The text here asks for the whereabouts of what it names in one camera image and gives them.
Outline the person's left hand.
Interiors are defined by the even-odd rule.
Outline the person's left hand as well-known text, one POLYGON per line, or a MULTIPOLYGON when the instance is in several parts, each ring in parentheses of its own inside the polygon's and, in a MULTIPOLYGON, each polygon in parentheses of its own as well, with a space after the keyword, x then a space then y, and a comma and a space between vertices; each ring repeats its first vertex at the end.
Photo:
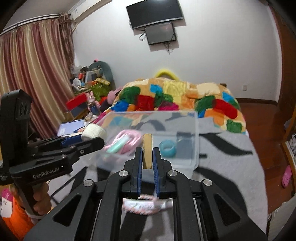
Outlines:
MULTIPOLYGON (((9 190, 15 198, 17 204, 25 209, 23 206, 23 200, 19 196, 19 189, 14 184, 10 184, 9 190)), ((44 182, 39 188, 34 191, 33 198, 36 201, 34 205, 34 211, 36 211, 39 215, 47 214, 52 207, 50 197, 48 195, 49 186, 46 182, 44 182)))

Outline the orange sleeve forearm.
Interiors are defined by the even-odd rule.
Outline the orange sleeve forearm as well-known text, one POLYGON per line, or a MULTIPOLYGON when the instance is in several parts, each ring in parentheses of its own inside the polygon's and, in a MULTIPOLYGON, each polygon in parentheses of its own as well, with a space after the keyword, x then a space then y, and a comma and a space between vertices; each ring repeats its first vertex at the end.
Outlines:
POLYGON ((13 212, 10 217, 3 217, 3 220, 12 234, 23 240, 25 235, 35 226, 25 210, 20 207, 17 200, 13 198, 13 212))

